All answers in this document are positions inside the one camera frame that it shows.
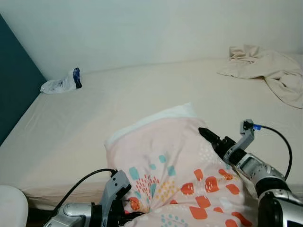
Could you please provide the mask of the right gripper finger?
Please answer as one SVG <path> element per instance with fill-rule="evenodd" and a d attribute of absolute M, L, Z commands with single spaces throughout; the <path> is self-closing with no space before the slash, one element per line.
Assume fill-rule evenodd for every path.
<path fill-rule="evenodd" d="M 203 138 L 207 140 L 212 146 L 217 146 L 221 142 L 220 137 L 208 128 L 200 127 L 198 128 L 198 131 L 199 134 L 201 134 L 201 136 L 203 136 Z"/>

